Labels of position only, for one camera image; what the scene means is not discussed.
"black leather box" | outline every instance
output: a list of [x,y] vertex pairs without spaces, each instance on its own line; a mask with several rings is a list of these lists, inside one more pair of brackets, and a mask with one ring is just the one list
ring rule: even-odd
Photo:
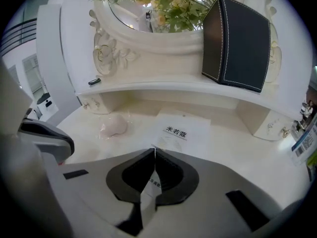
[[216,0],[204,18],[202,74],[261,92],[270,52],[269,21],[234,0]]

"decorative carving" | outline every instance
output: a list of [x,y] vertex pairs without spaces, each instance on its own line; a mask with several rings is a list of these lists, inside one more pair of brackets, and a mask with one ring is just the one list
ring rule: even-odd
[[103,77],[114,74],[117,68],[125,69],[129,61],[134,61],[139,55],[130,49],[117,49],[117,40],[112,38],[101,26],[93,10],[89,11],[89,15],[96,21],[90,23],[96,28],[94,36],[93,58],[97,71]]
[[272,17],[277,13],[273,6],[269,6],[272,0],[265,0],[264,11],[270,24],[271,50],[269,56],[269,64],[265,78],[266,83],[277,84],[277,77],[282,66],[282,51],[278,46],[278,36],[276,28],[273,25]]

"table surface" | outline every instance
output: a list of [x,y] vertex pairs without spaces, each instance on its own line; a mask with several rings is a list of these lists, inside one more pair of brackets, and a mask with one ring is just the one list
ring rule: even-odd
[[75,143],[74,154],[65,164],[89,162],[136,151],[136,141],[151,127],[163,107],[175,108],[211,120],[209,147],[195,157],[223,164],[268,193],[285,208],[307,193],[310,182],[305,164],[294,166],[290,151],[295,140],[291,135],[279,141],[267,141],[250,134],[233,110],[159,101],[132,101],[114,111],[128,121],[122,135],[100,137],[103,120],[82,107],[57,127]]

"white vanity table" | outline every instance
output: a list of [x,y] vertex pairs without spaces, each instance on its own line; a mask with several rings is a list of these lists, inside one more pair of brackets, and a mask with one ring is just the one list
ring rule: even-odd
[[[264,0],[245,3],[265,14]],[[289,152],[295,141],[291,136],[282,139],[282,129],[289,129],[293,120],[301,118],[312,47],[302,22],[286,1],[271,1],[277,9],[273,21],[282,50],[282,67],[278,82],[264,84],[260,94],[219,85],[201,75],[202,31],[144,33],[118,21],[106,3],[63,0],[61,4],[65,63],[77,96],[87,103],[86,110],[79,108],[58,126],[75,142],[75,153],[66,164],[137,150],[135,141],[151,126],[160,109],[168,106],[211,119],[209,150],[194,156],[232,168],[266,191],[282,208],[305,195],[309,188],[307,169],[293,165]],[[94,10],[102,28],[99,32],[97,29],[97,35],[101,33],[97,37],[90,25],[96,21],[91,17],[94,14],[89,15],[90,10]],[[285,26],[285,18],[292,28]],[[108,45],[111,40],[116,40],[113,47],[122,51],[123,58],[129,52],[135,56],[123,60],[123,65],[106,68],[101,75],[96,70],[94,46]],[[101,83],[89,86],[96,75]],[[132,123],[123,135],[99,139],[101,121],[109,113],[123,114]]]

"gray machine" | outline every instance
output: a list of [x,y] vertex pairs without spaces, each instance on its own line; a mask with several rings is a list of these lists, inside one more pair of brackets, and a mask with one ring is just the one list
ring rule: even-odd
[[[72,154],[72,141],[52,127],[33,139],[30,130],[20,128],[24,140],[2,141],[2,176],[30,216],[57,237],[262,237],[280,218],[270,196],[226,166],[160,149],[59,166]],[[140,197],[154,170],[161,194],[145,225]]]

